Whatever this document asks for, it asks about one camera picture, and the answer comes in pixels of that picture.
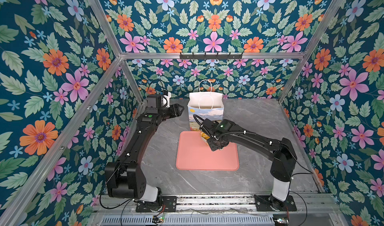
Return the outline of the painted landscape paper bag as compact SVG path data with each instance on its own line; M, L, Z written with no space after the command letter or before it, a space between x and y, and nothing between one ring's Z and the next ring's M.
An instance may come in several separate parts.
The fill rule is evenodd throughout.
M201 89L201 84L208 82L208 91ZM191 131L198 131L199 124L194 115L211 121L221 121L224 116L223 94L214 91L210 80L201 80L198 84L198 91L189 93L188 116Z

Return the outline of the small croissant top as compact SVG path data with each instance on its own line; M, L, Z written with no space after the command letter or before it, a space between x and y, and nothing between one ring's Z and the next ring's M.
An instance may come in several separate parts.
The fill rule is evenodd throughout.
M210 139L210 136L207 135L207 134L204 133L204 132L200 132L200 136L201 136L201 138L202 138L202 140L203 140L204 142L207 142L207 140Z

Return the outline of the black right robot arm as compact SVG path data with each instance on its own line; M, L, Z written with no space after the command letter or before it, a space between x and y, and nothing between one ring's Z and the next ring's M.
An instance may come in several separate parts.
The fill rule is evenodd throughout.
M297 163L297 155L287 138L272 139L249 131L230 120L211 121L195 115L201 132L209 138L207 143L214 152L228 146L240 144L272 162L270 173L274 179L272 200L283 203L290 191L291 179Z

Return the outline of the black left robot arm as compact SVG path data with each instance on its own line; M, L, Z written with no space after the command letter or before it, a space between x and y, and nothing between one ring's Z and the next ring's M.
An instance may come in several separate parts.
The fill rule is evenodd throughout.
M185 107L172 104L162 108L146 107L137 118L136 130L127 147L114 163L105 168L106 189L109 197L162 203L161 189L151 186L141 169L142 159L159 125L167 119L182 115Z

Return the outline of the pink rectangular tray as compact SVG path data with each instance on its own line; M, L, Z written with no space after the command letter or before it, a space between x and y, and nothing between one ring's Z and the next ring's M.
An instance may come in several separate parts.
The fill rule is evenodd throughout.
M240 167L237 145L229 143L212 151L197 131L181 132L176 167L185 171L237 171Z

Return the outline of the black hook rail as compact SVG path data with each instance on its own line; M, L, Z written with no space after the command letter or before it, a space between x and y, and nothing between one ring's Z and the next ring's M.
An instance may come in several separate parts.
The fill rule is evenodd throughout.
M243 53L181 53L181 60L239 60L243 58Z

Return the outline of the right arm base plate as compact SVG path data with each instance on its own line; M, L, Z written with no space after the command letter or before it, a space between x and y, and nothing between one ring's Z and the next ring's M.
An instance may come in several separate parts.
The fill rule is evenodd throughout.
M258 212L296 212L297 206L294 198L288 195L285 201L280 201L272 195L256 195L254 194L255 204Z

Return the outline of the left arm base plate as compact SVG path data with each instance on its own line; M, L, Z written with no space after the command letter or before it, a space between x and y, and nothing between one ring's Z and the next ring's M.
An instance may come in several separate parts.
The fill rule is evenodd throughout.
M177 207L176 196L159 196L155 202L141 202L136 206L136 213L174 213Z

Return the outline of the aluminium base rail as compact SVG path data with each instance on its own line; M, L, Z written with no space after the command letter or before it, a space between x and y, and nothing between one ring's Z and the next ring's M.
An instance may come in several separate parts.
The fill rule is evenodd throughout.
M272 209L268 193L164 195L163 205L102 197L89 226L346 226L330 194L290 193L285 207Z

